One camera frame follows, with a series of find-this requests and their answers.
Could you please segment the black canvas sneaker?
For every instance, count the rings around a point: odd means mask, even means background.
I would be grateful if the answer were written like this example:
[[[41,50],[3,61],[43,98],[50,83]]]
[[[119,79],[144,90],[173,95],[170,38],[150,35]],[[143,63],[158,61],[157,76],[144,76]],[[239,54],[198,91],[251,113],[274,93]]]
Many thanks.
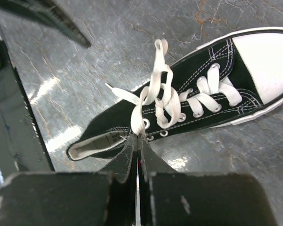
[[[232,32],[168,65],[156,40],[150,80],[130,92],[110,87],[118,103],[96,116],[67,149],[72,161],[112,158],[131,135],[148,141],[238,125],[283,104],[283,27]]]

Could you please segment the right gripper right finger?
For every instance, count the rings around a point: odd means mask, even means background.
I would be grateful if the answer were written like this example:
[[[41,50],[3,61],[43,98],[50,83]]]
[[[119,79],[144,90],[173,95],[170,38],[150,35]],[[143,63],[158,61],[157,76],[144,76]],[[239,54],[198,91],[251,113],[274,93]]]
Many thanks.
[[[275,226],[262,185],[250,174],[178,172],[137,137],[144,226]]]

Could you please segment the white shoelace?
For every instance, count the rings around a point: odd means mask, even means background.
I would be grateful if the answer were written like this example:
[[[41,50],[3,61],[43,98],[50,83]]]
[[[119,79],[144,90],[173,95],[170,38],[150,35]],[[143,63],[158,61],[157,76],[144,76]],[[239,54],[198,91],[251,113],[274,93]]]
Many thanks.
[[[145,134],[146,129],[150,126],[150,123],[142,117],[144,105],[155,104],[157,124],[162,129],[167,129],[182,121],[181,102],[183,101],[188,102],[193,116],[196,118],[204,114],[204,108],[213,113],[221,110],[221,105],[212,98],[213,94],[224,94],[230,106],[236,106],[242,101],[241,94],[229,79],[221,81],[221,66],[212,62],[208,63],[207,75],[196,81],[199,94],[189,97],[191,89],[179,94],[171,86],[174,73],[165,62],[165,55],[168,51],[167,40],[157,39],[154,45],[156,53],[150,84],[142,89],[139,96],[124,89],[107,85],[114,95],[135,105],[131,114],[131,129],[134,134]]]

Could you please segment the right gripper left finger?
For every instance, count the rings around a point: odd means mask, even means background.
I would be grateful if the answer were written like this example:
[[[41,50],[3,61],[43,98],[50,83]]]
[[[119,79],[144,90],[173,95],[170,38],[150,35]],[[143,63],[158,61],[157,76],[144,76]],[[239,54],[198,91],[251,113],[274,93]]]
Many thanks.
[[[137,136],[96,172],[20,172],[0,189],[0,226],[132,226]]]

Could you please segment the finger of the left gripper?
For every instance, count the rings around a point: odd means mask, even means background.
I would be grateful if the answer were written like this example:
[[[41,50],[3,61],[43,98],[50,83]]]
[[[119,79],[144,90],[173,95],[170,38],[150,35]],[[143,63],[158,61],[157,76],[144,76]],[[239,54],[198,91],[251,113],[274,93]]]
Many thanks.
[[[92,45],[65,11],[52,0],[0,0],[0,9],[54,28],[84,48]]]

